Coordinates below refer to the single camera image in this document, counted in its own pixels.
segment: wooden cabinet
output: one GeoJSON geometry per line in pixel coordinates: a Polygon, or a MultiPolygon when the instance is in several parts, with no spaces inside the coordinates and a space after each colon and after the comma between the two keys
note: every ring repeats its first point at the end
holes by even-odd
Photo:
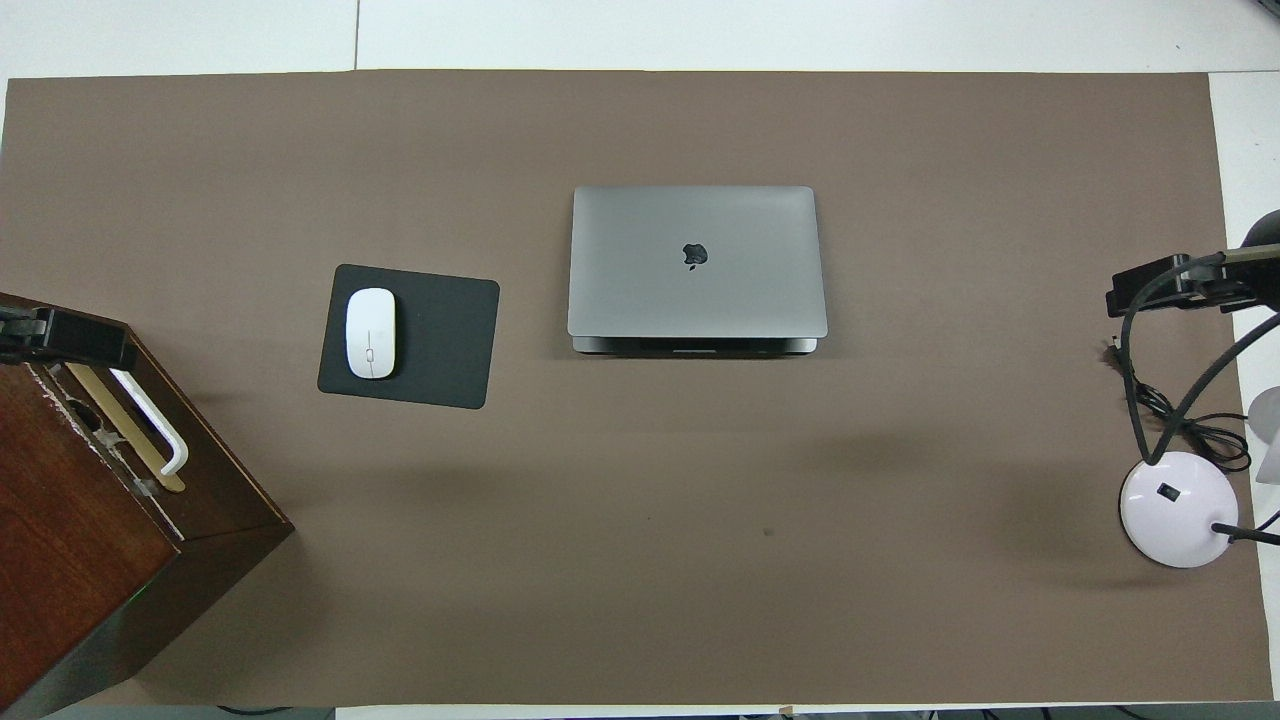
{"type": "Polygon", "coordinates": [[[148,468],[168,445],[110,372],[0,365],[3,720],[133,675],[293,530],[131,338],[133,378],[188,447],[180,492],[148,468]]]}

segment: white mouse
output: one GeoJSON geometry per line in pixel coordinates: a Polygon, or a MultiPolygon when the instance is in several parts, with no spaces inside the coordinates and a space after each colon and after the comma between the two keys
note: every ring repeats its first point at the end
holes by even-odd
{"type": "Polygon", "coordinates": [[[347,365],[366,380],[396,369],[396,296],[389,290],[366,287],[347,301],[347,365]]]}

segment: silver laptop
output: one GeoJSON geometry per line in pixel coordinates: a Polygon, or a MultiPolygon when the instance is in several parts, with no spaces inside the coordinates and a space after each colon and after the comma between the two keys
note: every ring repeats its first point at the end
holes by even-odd
{"type": "Polygon", "coordinates": [[[580,187],[568,334],[579,352],[813,352],[827,336],[808,187],[580,187]]]}

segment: brown desk mat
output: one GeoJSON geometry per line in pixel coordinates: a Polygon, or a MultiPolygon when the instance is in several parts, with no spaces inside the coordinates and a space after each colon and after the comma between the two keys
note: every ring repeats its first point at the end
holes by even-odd
{"type": "MultiPolygon", "coordinates": [[[[128,320],[300,533],[105,701],[1271,694],[1254,548],[1126,542],[1097,360],[1112,273],[1225,245],[1203,76],[38,79],[6,123],[0,287],[128,320]],[[831,337],[575,355],[608,183],[813,186],[831,337]],[[315,388],[340,263],[502,284],[483,410],[315,388]]],[[[1230,327],[1135,340],[1180,395],[1230,327]]]]}

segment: mouse pad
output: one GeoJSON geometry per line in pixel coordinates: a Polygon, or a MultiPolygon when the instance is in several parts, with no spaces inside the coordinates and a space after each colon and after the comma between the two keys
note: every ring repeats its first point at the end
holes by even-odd
{"type": "Polygon", "coordinates": [[[493,281],[338,265],[316,384],[338,395],[477,410],[489,389],[497,322],[493,281]],[[347,300],[366,287],[396,296],[396,368],[378,380],[347,366],[347,300]]]}

